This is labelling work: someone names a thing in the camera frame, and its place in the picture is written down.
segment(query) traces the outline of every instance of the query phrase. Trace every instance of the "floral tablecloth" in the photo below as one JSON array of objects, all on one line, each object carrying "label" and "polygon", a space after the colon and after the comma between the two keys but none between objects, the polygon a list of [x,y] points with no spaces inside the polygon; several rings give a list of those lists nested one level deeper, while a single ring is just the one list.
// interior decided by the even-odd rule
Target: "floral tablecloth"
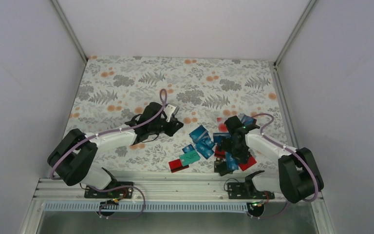
[{"label": "floral tablecloth", "polygon": [[[168,102],[180,106],[177,118],[184,127],[173,137],[161,134],[153,142],[111,150],[94,163],[109,170],[169,172],[168,162],[178,159],[191,143],[191,131],[203,125],[212,136],[218,132],[216,118],[232,115],[271,113],[276,121],[266,132],[286,142],[268,62],[236,59],[92,56],[65,133],[73,128],[96,133],[118,127],[150,102],[160,103],[162,88]],[[266,122],[267,118],[258,118],[259,125]],[[260,152],[252,153],[257,163],[246,173],[276,169]],[[214,160],[201,158],[177,173],[212,173]]]}]

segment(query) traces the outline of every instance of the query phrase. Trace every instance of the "wall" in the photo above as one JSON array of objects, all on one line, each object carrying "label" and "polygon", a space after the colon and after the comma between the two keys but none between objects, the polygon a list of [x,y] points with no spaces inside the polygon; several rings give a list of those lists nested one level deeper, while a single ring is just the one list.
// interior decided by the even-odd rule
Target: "wall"
[{"label": "wall", "polygon": [[374,232],[374,1],[318,1],[279,68],[336,232]]},{"label": "wall", "polygon": [[0,234],[19,233],[83,69],[50,1],[0,1]]},{"label": "wall", "polygon": [[309,0],[58,0],[86,55],[274,61]]}]

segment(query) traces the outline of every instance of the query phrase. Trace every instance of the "gray wall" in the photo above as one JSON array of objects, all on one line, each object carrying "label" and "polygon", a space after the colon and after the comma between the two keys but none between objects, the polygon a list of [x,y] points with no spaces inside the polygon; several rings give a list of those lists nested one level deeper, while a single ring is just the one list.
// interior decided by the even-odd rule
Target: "gray wall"
[{"label": "gray wall", "polygon": [[49,0],[0,0],[0,234],[20,231],[83,69]]},{"label": "gray wall", "polygon": [[374,1],[318,1],[279,68],[336,232],[374,232]]}]

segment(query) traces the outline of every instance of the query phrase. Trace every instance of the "floral pattern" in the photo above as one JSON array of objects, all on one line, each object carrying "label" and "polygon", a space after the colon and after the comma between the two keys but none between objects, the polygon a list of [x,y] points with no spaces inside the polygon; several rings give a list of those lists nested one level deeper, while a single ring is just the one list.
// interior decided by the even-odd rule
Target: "floral pattern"
[{"label": "floral pattern", "polygon": [[[203,125],[212,135],[219,131],[217,117],[233,115],[271,113],[276,120],[266,133],[287,141],[268,62],[237,59],[92,56],[65,133],[73,128],[97,133],[119,127],[141,114],[150,102],[160,102],[162,88],[167,90],[168,102],[180,106],[177,118],[184,127],[173,137],[161,134],[152,142],[103,153],[94,163],[107,169],[169,172],[168,162],[192,143],[191,131]],[[268,121],[265,117],[257,120],[259,125]],[[246,173],[277,169],[260,152],[251,153],[257,163]],[[214,156],[201,158],[178,173],[212,173],[214,160]]]}]

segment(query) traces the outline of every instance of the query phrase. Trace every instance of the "white wall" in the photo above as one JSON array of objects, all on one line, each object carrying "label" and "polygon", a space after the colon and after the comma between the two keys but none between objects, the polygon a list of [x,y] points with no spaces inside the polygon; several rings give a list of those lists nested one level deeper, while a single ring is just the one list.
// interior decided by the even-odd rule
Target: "white wall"
[{"label": "white wall", "polygon": [[50,1],[0,1],[0,234],[19,233],[83,69]]},{"label": "white wall", "polygon": [[274,61],[309,0],[58,0],[86,55]]},{"label": "white wall", "polygon": [[279,65],[337,233],[374,233],[374,1],[318,1]]}]

